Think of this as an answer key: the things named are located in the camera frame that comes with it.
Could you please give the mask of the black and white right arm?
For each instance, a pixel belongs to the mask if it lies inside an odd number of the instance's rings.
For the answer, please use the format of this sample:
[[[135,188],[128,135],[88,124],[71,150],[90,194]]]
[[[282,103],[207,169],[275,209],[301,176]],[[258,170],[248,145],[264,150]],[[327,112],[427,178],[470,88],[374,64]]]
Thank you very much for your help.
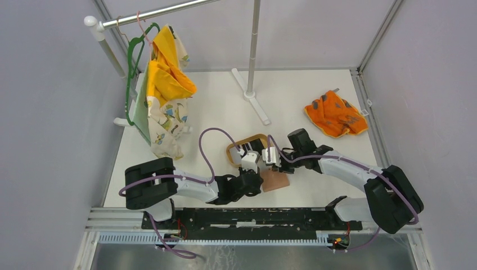
[[[271,135],[262,151],[263,161],[279,172],[293,174],[298,168],[335,177],[362,191],[365,196],[341,196],[329,203],[326,225],[338,230],[347,222],[374,222],[380,229],[395,234],[405,225],[419,222],[424,204],[405,172],[396,165],[371,166],[347,157],[327,145],[317,146],[305,129],[287,136],[289,152],[278,148]]]

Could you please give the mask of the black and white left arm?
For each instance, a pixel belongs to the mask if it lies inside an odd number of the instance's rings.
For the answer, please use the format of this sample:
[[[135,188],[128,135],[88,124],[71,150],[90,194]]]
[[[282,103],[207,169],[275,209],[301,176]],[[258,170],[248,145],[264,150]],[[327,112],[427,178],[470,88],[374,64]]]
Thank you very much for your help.
[[[163,157],[125,170],[125,186],[119,196],[129,210],[142,210],[161,228],[170,229],[177,221],[172,196],[189,197],[211,205],[228,205],[244,196],[261,193],[263,178],[259,169],[239,168],[238,175],[199,177],[174,167]]]

